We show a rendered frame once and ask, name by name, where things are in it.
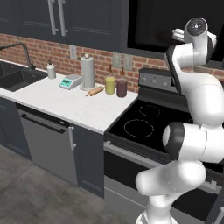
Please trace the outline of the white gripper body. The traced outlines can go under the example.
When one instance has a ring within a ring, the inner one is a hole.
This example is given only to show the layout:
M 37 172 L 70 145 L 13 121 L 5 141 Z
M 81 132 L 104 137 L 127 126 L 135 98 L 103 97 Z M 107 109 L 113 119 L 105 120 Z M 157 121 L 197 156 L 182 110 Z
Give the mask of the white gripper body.
M 184 31 L 181 29 L 175 29 L 172 31 L 172 38 L 178 41 L 184 40 Z

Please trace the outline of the black microwave oven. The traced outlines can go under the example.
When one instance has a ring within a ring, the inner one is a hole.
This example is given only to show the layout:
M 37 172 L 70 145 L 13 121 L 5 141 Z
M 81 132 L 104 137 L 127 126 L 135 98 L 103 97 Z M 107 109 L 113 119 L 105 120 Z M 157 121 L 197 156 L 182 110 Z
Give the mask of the black microwave oven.
M 224 0 L 129 0 L 128 47 L 164 53 L 179 42 L 172 31 L 192 18 L 204 18 L 217 36 L 211 60 L 224 60 Z

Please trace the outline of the black oven door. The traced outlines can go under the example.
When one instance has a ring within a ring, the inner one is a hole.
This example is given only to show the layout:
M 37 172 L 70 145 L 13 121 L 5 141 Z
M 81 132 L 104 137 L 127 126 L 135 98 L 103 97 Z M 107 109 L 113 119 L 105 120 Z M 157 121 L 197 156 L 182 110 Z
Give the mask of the black oven door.
M 159 163 L 127 150 L 104 150 L 104 199 L 106 207 L 115 210 L 129 224 L 146 208 L 148 197 L 136 189 L 139 172 L 160 166 Z M 218 208 L 224 206 L 224 186 L 200 188 L 185 193 L 174 201 L 171 216 L 178 224 L 212 224 Z

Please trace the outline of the dark blue base cupboard door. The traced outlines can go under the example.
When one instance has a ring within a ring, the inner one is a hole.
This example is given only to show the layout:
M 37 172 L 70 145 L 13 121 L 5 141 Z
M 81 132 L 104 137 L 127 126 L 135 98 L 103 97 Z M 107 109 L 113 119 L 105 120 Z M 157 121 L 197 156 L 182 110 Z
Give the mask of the dark blue base cupboard door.
M 104 198 L 103 135 L 81 126 L 73 126 L 79 187 Z

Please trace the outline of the black kitchen sink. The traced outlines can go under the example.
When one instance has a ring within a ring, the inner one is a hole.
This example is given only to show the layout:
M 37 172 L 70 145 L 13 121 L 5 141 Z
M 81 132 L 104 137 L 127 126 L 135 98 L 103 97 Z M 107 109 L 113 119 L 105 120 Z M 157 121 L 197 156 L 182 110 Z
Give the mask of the black kitchen sink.
M 0 61 L 0 88 L 11 92 L 18 91 L 47 76 L 46 72 Z

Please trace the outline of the dark blue sink cupboard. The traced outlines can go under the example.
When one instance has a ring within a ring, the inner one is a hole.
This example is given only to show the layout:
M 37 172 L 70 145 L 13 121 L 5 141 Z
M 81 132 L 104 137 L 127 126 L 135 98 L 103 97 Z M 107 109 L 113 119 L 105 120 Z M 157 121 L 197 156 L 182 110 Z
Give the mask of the dark blue sink cupboard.
M 32 159 L 17 105 L 2 97 L 0 97 L 0 144 L 24 158 Z

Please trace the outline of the yellow oil bottle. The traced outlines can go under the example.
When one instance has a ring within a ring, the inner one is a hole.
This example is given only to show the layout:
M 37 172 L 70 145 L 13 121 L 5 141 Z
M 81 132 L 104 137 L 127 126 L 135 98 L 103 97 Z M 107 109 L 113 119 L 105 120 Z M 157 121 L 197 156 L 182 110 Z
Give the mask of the yellow oil bottle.
M 105 78 L 105 92 L 112 95 L 116 90 L 116 77 L 113 75 L 112 66 L 109 66 L 108 75 Z

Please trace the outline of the white paper towel holder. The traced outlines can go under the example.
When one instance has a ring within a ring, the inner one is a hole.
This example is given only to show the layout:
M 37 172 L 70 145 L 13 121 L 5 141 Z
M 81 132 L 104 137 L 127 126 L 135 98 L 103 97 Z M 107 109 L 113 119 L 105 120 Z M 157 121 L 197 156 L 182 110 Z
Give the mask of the white paper towel holder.
M 95 86 L 94 58 L 87 53 L 80 59 L 80 77 L 83 90 L 90 90 Z

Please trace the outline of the wooden rolling pin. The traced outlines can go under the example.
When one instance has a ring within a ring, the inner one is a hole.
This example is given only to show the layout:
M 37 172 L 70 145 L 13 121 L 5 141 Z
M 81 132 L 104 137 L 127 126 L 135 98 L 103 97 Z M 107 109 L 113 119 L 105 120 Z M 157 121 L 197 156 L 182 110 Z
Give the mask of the wooden rolling pin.
M 103 89 L 104 89 L 103 86 L 97 87 L 97 88 L 95 88 L 95 89 L 93 89 L 93 90 L 90 90 L 90 91 L 86 94 L 86 96 L 93 96 L 93 95 L 96 95 L 96 94 L 100 93 L 101 91 L 103 91 Z

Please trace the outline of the black stove with hob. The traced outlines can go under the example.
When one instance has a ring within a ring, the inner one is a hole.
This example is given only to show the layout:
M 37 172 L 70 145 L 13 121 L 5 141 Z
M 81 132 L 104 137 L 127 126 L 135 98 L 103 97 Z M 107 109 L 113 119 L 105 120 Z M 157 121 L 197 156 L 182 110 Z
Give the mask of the black stove with hob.
M 139 70 L 138 97 L 106 130 L 104 143 L 149 158 L 165 165 L 171 160 L 162 144 L 165 127 L 171 122 L 191 123 L 186 98 L 175 88 L 167 70 Z M 207 170 L 224 174 L 224 164 L 206 163 Z M 218 208 L 212 224 L 224 224 L 224 206 Z

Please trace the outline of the teal kitchen scale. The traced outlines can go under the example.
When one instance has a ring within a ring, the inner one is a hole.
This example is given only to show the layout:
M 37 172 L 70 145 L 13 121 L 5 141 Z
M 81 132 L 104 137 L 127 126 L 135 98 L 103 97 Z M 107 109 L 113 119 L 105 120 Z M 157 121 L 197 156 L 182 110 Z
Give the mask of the teal kitchen scale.
M 61 88 L 70 90 L 81 84 L 81 77 L 77 74 L 69 74 L 59 84 Z

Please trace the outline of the white soap dispenser bottle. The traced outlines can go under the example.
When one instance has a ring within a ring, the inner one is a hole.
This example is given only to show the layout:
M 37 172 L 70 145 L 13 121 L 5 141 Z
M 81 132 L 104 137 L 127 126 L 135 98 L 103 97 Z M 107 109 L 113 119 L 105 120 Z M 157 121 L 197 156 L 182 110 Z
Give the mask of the white soap dispenser bottle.
M 47 61 L 47 74 L 49 79 L 55 79 L 56 78 L 56 73 L 55 73 L 55 66 L 54 64 L 48 60 Z

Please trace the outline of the dark metal tap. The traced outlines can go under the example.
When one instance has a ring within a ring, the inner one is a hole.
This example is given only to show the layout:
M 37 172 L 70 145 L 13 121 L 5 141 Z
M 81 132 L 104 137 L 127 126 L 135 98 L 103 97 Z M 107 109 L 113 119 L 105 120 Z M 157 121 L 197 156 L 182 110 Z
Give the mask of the dark metal tap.
M 16 44 L 10 44 L 10 45 L 0 45 L 0 51 L 2 51 L 4 49 L 15 47 L 15 46 L 22 46 L 24 48 L 24 54 L 25 54 L 25 57 L 26 57 L 27 66 L 28 66 L 29 69 L 35 70 L 36 67 L 33 65 L 32 59 L 30 59 L 28 49 L 27 49 L 26 45 L 23 44 L 22 42 L 19 42 L 19 43 L 16 43 Z

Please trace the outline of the grey dishwasher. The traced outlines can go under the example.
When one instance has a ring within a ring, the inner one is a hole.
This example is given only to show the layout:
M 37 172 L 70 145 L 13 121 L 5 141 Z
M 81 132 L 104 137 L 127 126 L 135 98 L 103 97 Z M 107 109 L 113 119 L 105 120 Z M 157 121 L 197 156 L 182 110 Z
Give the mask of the grey dishwasher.
M 17 111 L 33 163 L 77 186 L 74 151 L 68 134 L 70 123 L 21 104 L 17 104 Z

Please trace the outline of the grey wall outlet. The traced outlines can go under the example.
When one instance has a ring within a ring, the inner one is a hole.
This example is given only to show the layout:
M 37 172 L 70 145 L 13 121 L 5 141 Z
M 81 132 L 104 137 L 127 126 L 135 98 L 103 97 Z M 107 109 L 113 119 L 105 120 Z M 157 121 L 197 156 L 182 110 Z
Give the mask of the grey wall outlet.
M 116 52 L 113 53 L 112 66 L 114 68 L 121 67 L 121 54 L 120 53 L 116 53 Z
M 132 60 L 133 60 L 133 57 L 130 54 L 123 55 L 123 68 L 125 70 L 128 70 L 128 71 L 132 70 Z
M 70 52 L 70 59 L 77 60 L 77 52 L 76 52 L 76 46 L 70 45 L 69 46 L 69 52 Z

